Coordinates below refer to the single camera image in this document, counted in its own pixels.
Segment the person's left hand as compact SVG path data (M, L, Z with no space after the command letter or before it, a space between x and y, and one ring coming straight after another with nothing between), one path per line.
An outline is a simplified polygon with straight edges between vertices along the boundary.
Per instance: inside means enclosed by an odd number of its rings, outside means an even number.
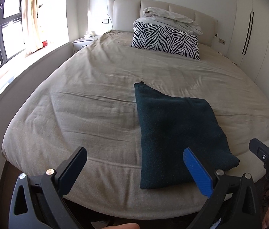
M107 226L103 229L140 229L140 226L136 223L127 223L122 225Z

